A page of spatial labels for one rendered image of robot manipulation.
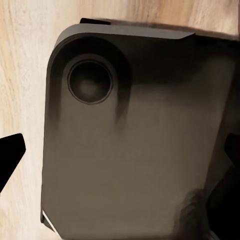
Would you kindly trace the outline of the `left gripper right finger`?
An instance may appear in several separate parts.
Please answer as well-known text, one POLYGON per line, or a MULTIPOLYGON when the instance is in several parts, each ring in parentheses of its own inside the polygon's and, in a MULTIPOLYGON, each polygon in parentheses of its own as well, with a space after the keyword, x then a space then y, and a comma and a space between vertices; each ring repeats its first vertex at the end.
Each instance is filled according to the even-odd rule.
POLYGON ((240 173, 240 135, 231 132, 228 133, 224 151, 240 173))

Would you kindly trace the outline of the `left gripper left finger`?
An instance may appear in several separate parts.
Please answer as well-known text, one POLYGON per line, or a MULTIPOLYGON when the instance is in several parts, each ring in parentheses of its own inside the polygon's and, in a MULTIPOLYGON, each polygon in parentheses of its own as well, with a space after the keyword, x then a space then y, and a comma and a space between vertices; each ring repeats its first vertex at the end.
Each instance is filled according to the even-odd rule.
POLYGON ((0 138, 0 193, 26 152, 21 133, 0 138))

